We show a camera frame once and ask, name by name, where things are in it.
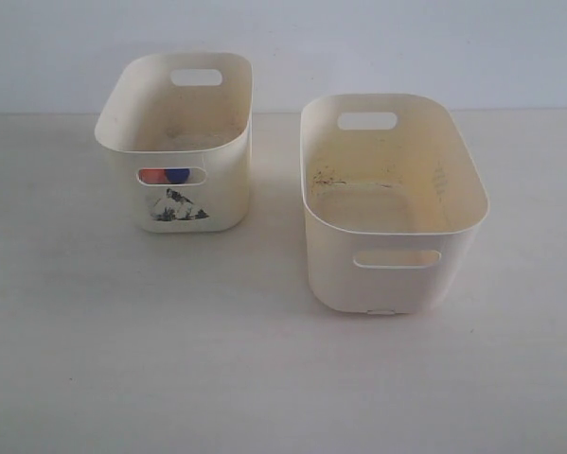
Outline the orange cap tube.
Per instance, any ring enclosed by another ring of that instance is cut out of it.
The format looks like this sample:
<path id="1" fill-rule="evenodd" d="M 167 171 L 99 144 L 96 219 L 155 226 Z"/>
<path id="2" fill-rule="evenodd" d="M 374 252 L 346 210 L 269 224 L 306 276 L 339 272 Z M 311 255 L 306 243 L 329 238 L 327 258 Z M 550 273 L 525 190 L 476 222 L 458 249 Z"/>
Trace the orange cap tube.
<path id="1" fill-rule="evenodd" d="M 168 178 L 164 169 L 143 168 L 138 172 L 139 180 L 146 184 L 167 184 Z"/>

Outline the cream plastic bin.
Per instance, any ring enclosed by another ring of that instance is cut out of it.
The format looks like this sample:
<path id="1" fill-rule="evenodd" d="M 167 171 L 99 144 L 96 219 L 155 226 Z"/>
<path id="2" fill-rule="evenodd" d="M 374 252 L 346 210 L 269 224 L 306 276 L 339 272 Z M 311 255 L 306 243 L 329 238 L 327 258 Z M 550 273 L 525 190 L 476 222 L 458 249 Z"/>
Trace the cream plastic bin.
<path id="1" fill-rule="evenodd" d="M 313 100 L 300 175 L 310 288 L 346 313 L 439 304 L 489 209 L 451 114 L 423 96 Z"/>
<path id="2" fill-rule="evenodd" d="M 134 222 L 154 233 L 218 232 L 250 199 L 253 67 L 233 53 L 152 54 L 122 72 L 95 127 Z M 143 168 L 188 168 L 146 184 Z"/>

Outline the blue cap tube front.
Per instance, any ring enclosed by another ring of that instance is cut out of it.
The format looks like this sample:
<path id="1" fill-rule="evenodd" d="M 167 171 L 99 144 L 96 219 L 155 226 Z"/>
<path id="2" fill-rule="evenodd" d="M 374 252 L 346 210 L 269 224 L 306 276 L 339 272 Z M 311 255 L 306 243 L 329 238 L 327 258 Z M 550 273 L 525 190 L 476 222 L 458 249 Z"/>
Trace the blue cap tube front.
<path id="1" fill-rule="evenodd" d="M 167 180 L 172 184 L 184 184 L 190 176 L 188 168 L 168 168 L 165 170 Z"/>

